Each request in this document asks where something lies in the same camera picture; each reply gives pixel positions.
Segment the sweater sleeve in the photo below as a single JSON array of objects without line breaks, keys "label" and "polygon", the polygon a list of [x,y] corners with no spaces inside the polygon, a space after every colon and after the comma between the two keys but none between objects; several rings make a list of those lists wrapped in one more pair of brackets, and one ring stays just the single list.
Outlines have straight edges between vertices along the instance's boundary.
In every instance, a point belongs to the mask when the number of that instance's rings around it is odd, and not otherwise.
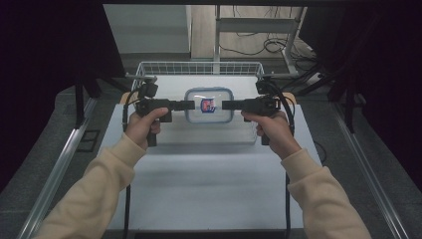
[{"label": "sweater sleeve", "polygon": [[306,149],[285,158],[282,165],[291,179],[288,189],[303,211],[309,238],[370,238],[339,182]]},{"label": "sweater sleeve", "polygon": [[134,177],[145,150],[123,134],[87,167],[43,221],[36,238],[101,238],[114,215],[118,194]]}]

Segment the white wire rack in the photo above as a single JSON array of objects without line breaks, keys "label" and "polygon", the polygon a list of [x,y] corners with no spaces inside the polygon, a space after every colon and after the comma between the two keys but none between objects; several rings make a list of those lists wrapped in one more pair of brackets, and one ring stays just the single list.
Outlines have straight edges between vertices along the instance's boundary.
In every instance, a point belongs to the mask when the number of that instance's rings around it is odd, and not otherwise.
[{"label": "white wire rack", "polygon": [[[259,76],[264,75],[264,69],[259,62],[141,62],[136,75]],[[135,80],[133,87],[139,84]]]}]

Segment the gray floor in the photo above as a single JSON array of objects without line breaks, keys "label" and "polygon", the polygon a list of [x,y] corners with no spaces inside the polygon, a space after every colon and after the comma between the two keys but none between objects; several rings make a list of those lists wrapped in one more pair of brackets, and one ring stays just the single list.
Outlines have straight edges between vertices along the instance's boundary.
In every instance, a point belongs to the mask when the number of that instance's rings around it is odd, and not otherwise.
[{"label": "gray floor", "polygon": [[[122,56],[128,72],[133,72],[140,61],[156,60],[163,56],[128,55]],[[187,56],[166,55],[168,61],[188,61]],[[266,72],[272,69],[283,69],[280,61],[259,60]],[[66,172],[61,186],[56,193],[52,205],[64,195],[69,187],[83,174],[87,164],[95,157],[101,139],[106,131],[113,106],[118,102],[121,92],[110,85],[99,81],[103,95],[95,108],[94,117],[87,129],[99,130],[100,139],[92,152],[77,152]],[[351,203],[356,207],[366,223],[373,238],[394,238],[383,214],[379,210],[368,189],[360,169],[347,145],[344,135],[335,120],[333,110],[326,100],[325,94],[329,86],[318,89],[304,97],[297,98],[304,110],[311,134],[315,141],[326,150],[326,161],[333,175],[346,190]],[[66,143],[75,122],[74,92],[67,89],[58,94],[56,109],[34,148],[28,155],[15,177],[0,195],[0,238],[15,238],[20,231],[33,203],[40,193],[55,160]],[[354,112],[354,125],[358,137],[369,161],[376,172],[382,186],[392,200],[399,213],[410,238],[422,238],[419,229],[422,225],[422,195],[410,180],[399,162],[378,138],[362,116],[360,109]],[[79,148],[90,145],[80,144]],[[319,155],[325,153],[317,145]],[[119,237],[121,232],[108,232],[105,238]],[[295,230],[292,238],[306,238],[303,230]]]}]

